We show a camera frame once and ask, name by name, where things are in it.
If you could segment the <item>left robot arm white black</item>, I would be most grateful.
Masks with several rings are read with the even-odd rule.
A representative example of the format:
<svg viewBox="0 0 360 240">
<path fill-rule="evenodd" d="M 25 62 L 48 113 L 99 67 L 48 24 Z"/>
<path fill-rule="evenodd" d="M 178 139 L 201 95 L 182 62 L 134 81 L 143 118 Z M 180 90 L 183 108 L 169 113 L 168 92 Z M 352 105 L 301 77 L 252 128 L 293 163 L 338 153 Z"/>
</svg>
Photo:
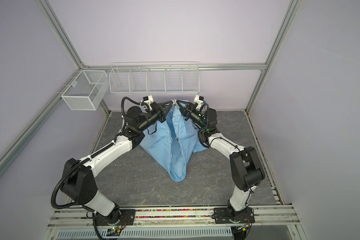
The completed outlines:
<svg viewBox="0 0 360 240">
<path fill-rule="evenodd" d="M 96 176 L 121 155 L 136 148 L 144 139 L 144 131 L 158 122 L 163 123 L 173 106 L 173 101 L 157 103 L 152 97 L 136 102 L 124 97 L 133 106 L 122 109 L 123 125 L 115 138 L 101 149 L 80 160 L 69 159 L 64 166 L 62 178 L 51 196 L 51 206 L 67 209 L 80 206 L 87 211 L 103 216 L 109 224 L 121 218 L 120 207 L 100 192 Z"/>
</svg>

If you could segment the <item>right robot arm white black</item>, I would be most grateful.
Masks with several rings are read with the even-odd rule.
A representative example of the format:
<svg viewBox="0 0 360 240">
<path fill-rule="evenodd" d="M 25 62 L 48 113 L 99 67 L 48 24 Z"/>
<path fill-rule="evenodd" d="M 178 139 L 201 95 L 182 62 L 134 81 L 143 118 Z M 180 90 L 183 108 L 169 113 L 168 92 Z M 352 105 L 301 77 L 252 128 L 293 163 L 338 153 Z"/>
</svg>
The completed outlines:
<svg viewBox="0 0 360 240">
<path fill-rule="evenodd" d="M 209 108 L 207 103 L 198 101 L 190 103 L 177 100 L 177 106 L 185 120 L 191 120 L 198 129 L 198 138 L 202 146 L 212 148 L 230 160 L 231 175 L 235 188 L 226 209 L 215 209 L 213 218 L 216 221 L 229 220 L 254 222 L 254 212 L 248 201 L 255 193 L 256 187 L 265 179 L 266 174 L 256 149 L 243 147 L 228 140 L 217 128 L 217 111 Z"/>
</svg>

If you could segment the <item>light blue jacket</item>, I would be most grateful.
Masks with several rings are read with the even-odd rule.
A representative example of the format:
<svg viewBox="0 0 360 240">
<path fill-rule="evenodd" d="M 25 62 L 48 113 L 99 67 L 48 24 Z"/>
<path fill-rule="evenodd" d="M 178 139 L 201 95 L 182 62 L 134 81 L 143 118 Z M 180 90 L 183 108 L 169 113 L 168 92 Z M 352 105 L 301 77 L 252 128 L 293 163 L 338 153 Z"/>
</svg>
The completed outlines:
<svg viewBox="0 0 360 240">
<path fill-rule="evenodd" d="M 205 147 L 199 142 L 197 129 L 190 120 L 185 121 L 178 106 L 173 104 L 165 122 L 157 121 L 147 129 L 138 129 L 138 115 L 151 111 L 146 103 L 123 97 L 121 111 L 124 122 L 119 135 L 131 141 L 133 148 L 141 146 L 173 181 L 183 181 L 191 155 Z"/>
</svg>

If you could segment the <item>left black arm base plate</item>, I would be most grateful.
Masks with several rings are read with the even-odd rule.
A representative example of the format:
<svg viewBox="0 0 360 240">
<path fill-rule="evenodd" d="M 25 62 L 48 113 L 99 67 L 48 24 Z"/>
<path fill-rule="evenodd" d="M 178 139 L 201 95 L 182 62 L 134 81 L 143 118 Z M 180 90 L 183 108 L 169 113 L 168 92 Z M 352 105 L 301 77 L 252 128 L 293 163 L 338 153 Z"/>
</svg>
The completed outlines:
<svg viewBox="0 0 360 240">
<path fill-rule="evenodd" d="M 96 213 L 94 220 L 97 226 L 131 226 L 135 215 L 135 209 L 121 209 L 112 211 L 106 217 Z"/>
</svg>

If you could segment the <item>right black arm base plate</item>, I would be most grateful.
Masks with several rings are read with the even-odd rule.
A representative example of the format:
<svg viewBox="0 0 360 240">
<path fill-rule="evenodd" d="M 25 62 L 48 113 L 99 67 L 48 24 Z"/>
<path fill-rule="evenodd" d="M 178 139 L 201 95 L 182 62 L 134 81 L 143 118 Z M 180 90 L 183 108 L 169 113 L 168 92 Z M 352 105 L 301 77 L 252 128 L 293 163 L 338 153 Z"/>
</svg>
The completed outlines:
<svg viewBox="0 0 360 240">
<path fill-rule="evenodd" d="M 214 208 L 212 219 L 216 224 L 252 224 L 255 222 L 255 214 L 250 207 L 241 211 L 235 211 L 231 207 Z"/>
</svg>

